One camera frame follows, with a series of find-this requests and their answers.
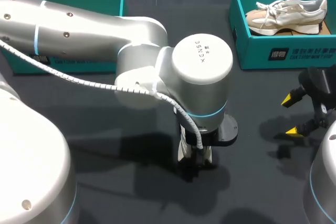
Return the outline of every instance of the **shoelace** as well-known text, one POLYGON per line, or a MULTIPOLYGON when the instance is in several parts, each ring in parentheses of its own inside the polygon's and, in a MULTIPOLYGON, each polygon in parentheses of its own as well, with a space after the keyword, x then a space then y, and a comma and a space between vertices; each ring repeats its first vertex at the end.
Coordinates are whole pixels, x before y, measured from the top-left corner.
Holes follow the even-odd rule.
POLYGON ((277 0, 277 1, 275 1, 271 4, 269 4, 269 5, 264 5, 262 3, 257 2, 258 9, 266 11, 265 21, 261 25, 260 29, 262 29, 262 27, 266 23, 269 15, 274 16, 274 18, 276 19, 278 12, 287 12, 286 9, 282 9, 283 4, 284 4, 284 2, 282 0, 277 0))

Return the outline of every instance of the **shoe sole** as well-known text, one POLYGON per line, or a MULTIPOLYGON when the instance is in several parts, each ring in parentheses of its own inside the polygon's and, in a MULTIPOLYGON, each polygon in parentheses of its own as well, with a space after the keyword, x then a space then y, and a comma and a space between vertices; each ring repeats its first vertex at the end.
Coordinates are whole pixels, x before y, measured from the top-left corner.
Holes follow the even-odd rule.
POLYGON ((276 28, 276 29, 259 29, 259 28, 255 28, 255 27, 248 27, 250 28, 250 30, 254 31, 257 34, 260 35, 266 35, 266 36, 273 36, 274 34, 278 33, 281 30, 292 30, 292 31, 296 31, 298 33, 301 34, 309 34, 309 35, 316 35, 319 34, 319 32, 321 31, 321 25, 320 24, 316 24, 316 25, 287 25, 287 26, 283 26, 280 28, 276 28))

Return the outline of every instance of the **box label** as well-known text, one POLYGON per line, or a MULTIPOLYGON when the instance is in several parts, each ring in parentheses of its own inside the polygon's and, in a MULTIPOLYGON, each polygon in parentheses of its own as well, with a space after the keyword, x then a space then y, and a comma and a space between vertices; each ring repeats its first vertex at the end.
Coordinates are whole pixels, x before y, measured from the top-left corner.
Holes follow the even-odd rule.
POLYGON ((285 60, 288 54, 289 48, 272 48, 269 54, 268 60, 285 60))
POLYGON ((336 48, 295 48, 289 57, 290 60, 331 59, 336 48))

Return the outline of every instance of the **logo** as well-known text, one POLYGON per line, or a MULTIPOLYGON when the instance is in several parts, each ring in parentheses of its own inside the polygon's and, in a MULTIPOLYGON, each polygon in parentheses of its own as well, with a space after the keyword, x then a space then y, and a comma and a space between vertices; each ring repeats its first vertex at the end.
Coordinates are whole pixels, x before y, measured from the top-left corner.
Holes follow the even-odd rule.
POLYGON ((269 54, 268 60, 285 60, 289 48, 273 48, 269 54))
POLYGON ((29 56, 44 65, 50 65, 50 60, 46 56, 40 56, 40 55, 29 55, 29 56))

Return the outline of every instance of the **shoe box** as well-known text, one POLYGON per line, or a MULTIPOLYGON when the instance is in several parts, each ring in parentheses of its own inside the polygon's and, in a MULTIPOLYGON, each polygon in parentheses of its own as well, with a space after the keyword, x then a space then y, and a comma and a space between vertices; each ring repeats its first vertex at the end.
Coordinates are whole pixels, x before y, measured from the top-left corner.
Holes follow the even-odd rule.
POLYGON ((284 31, 274 36, 251 34, 245 14, 256 2, 276 0, 231 0, 229 22, 242 69, 329 67, 336 63, 336 0, 328 1, 326 18, 318 35, 284 31))
MULTIPOLYGON (((125 16, 127 7, 124 0, 46 0, 58 4, 64 4, 76 8, 82 8, 97 13, 103 13, 112 16, 125 16)), ((45 73, 43 70, 13 56, 8 51, 2 49, 2 54, 7 59, 14 74, 39 74, 45 73)), ((78 60, 64 60, 56 57, 46 57, 43 55, 29 55, 33 59, 49 65, 61 72, 66 73, 97 73, 97 72, 115 72, 116 62, 91 62, 78 60)))

